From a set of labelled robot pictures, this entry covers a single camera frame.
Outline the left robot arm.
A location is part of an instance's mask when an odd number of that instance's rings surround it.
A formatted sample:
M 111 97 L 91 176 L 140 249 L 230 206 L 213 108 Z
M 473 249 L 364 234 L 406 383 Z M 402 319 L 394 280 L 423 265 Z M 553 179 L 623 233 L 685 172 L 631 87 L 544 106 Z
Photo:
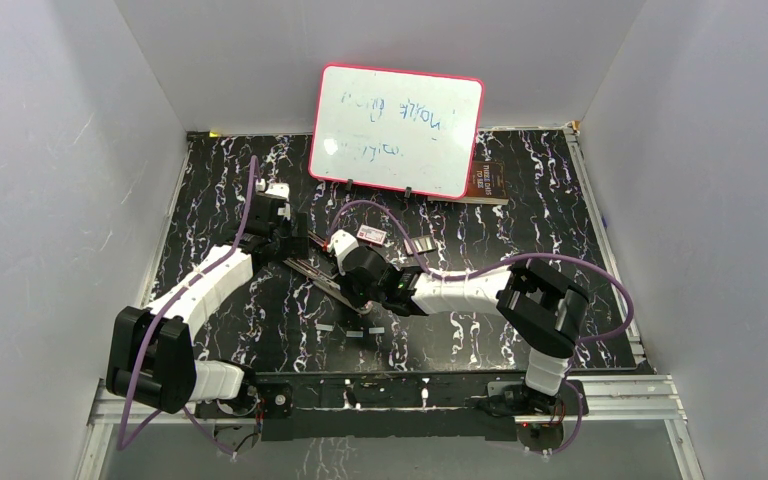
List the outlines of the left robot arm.
M 198 360 L 194 339 L 222 303 L 265 266 L 309 253 L 307 219 L 279 183 L 255 194 L 241 235 L 213 246 L 178 285 L 144 308 L 116 316 L 105 379 L 114 395 L 176 413 L 190 402 L 220 401 L 235 416 L 259 400 L 255 372 L 226 360 Z

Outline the cardboard staple box tray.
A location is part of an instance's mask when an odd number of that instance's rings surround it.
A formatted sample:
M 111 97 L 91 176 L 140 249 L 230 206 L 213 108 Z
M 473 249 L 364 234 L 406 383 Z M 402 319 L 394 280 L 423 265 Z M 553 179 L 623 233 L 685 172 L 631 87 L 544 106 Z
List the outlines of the cardboard staple box tray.
M 436 241 L 430 235 L 410 237 L 404 241 L 404 246 L 408 255 L 424 255 L 438 250 Z

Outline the red white staple box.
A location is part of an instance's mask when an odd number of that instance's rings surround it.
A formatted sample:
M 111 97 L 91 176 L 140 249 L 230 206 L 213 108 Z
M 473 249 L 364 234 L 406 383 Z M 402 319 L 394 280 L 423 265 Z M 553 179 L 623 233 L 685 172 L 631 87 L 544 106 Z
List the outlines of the red white staple box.
M 362 224 L 358 229 L 356 238 L 375 246 L 384 246 L 386 243 L 387 232 Z

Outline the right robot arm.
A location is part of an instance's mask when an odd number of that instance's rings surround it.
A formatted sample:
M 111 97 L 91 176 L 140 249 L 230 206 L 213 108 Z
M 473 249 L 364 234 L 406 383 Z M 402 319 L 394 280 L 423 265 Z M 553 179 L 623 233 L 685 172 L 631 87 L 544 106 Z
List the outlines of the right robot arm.
M 530 347 L 525 405 L 547 414 L 561 403 L 590 298 L 548 263 L 520 260 L 444 280 L 418 266 L 397 267 L 363 246 L 338 255 L 337 271 L 340 292 L 354 306 L 372 302 L 402 317 L 472 312 L 505 319 Z

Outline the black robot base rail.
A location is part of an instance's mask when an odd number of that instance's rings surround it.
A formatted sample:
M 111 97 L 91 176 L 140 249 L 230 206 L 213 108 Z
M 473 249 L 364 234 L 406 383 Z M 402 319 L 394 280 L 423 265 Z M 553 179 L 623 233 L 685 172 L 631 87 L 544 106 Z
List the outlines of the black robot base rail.
M 260 421 L 266 441 L 306 438 L 482 437 L 555 446 L 563 424 L 586 414 L 580 382 L 550 396 L 522 371 L 260 373 L 240 406 L 200 403 L 221 425 Z

